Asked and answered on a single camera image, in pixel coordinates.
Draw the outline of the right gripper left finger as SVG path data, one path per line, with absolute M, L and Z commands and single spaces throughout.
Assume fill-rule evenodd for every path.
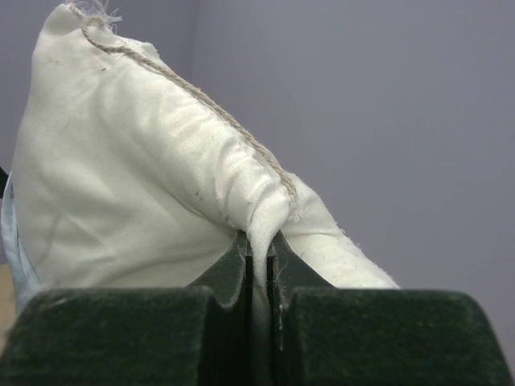
M 244 233 L 183 288 L 34 296 L 1 356 L 4 385 L 250 385 Z

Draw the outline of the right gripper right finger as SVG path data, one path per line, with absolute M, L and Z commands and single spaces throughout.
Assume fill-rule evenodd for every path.
M 488 317 L 467 294 L 338 289 L 282 234 L 268 296 L 277 385 L 511 385 Z

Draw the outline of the white pillow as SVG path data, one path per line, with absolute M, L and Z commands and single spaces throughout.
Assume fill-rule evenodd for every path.
M 72 4 L 45 21 L 10 173 L 43 290 L 187 285 L 237 231 L 259 282 L 281 232 L 335 286 L 395 287 L 308 185 L 157 71 L 160 62 L 151 44 Z

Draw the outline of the light blue pillowcase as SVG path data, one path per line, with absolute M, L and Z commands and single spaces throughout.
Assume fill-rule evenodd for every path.
M 14 284 L 15 313 L 21 314 L 30 300 L 43 289 L 19 235 L 11 176 L 6 178 L 1 207 L 1 235 L 7 264 Z

